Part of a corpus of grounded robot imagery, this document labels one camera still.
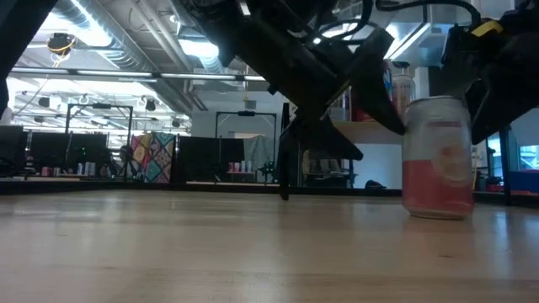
table surface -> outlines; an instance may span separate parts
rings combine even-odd
[[[4,196],[0,301],[539,302],[539,212],[413,218],[398,199]]]

